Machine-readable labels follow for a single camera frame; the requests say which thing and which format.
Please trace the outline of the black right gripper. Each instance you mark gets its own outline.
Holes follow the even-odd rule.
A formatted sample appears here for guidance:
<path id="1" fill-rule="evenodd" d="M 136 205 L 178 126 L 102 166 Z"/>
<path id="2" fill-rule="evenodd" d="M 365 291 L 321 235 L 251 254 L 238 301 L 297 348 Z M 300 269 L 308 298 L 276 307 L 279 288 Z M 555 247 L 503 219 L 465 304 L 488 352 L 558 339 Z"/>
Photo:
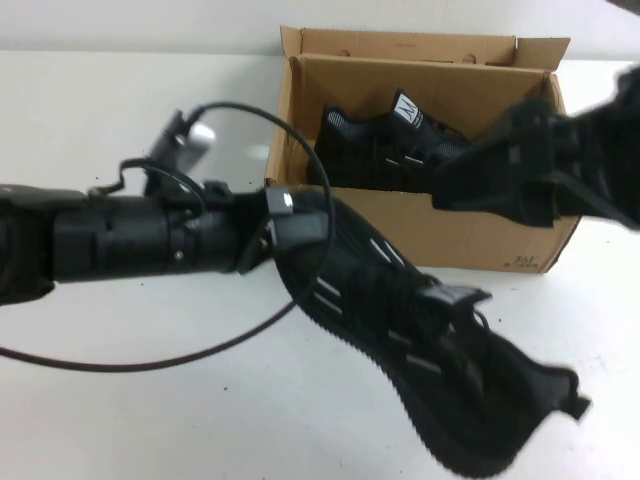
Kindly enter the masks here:
<path id="1" fill-rule="evenodd" d="M 567 116 L 529 98 L 511 106 L 492 132 L 434 171 L 432 204 L 447 211 L 490 213 L 520 225 L 552 228 L 554 186 L 518 182 L 514 173 L 584 173 L 588 116 Z"/>

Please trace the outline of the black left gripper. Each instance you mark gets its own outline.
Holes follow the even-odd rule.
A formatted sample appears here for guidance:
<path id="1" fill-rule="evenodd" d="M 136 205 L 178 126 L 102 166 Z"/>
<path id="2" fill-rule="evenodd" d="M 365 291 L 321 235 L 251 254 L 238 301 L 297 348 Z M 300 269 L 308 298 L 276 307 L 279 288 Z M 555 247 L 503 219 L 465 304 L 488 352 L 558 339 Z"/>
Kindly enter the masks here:
<path id="1" fill-rule="evenodd" d="M 234 194 L 221 181 L 204 183 L 206 213 L 197 228 L 199 272 L 245 275 L 273 257 L 327 239 L 328 216 L 301 208 L 283 187 Z"/>

